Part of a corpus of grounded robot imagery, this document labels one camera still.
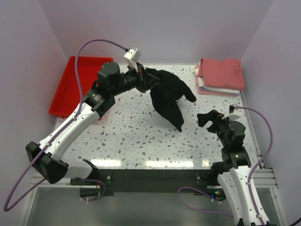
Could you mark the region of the black t shirt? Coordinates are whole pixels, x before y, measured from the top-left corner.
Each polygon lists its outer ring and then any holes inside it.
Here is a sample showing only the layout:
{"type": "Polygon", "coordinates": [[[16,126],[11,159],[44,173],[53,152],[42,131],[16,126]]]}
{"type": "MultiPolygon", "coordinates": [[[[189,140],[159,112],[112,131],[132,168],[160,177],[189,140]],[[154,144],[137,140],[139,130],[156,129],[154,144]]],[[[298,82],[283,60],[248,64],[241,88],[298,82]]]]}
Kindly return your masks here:
{"type": "Polygon", "coordinates": [[[196,96],[184,81],[171,72],[151,68],[147,68],[146,72],[160,79],[160,83],[150,90],[154,109],[179,132],[182,132],[184,119],[177,101],[185,97],[193,103],[197,100],[196,96]]]}

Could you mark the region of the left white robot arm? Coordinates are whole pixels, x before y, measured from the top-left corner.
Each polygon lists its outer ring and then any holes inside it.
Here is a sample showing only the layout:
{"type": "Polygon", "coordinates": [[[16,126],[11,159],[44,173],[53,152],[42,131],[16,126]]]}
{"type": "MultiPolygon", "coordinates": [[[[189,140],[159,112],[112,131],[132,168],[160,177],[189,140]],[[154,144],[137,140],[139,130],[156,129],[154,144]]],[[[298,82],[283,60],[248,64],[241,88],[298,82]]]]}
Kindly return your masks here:
{"type": "Polygon", "coordinates": [[[39,143],[31,141],[25,148],[32,166],[50,184],[65,176],[81,178],[87,185],[97,181],[94,165],[71,167],[62,161],[64,153],[75,139],[92,123],[100,119],[114,104],[115,96],[137,89],[144,93],[160,83],[160,79],[146,71],[143,65],[121,73],[116,62],[102,65],[97,80],[85,94],[74,112],[49,136],[39,143]]]}

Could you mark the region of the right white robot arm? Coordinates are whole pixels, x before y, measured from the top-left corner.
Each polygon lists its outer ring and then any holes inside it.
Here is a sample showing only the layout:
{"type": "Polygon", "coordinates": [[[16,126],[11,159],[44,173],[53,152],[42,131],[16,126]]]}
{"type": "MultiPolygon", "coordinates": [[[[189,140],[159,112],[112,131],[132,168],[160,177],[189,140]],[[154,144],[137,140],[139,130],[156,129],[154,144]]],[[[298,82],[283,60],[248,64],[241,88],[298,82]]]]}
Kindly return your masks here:
{"type": "Polygon", "coordinates": [[[212,122],[207,131],[216,134],[222,143],[222,162],[213,163],[204,180],[222,187],[237,226],[269,226],[270,219],[258,196],[244,147],[245,126],[234,113],[224,115],[211,110],[199,113],[197,118],[200,127],[212,122]]]}

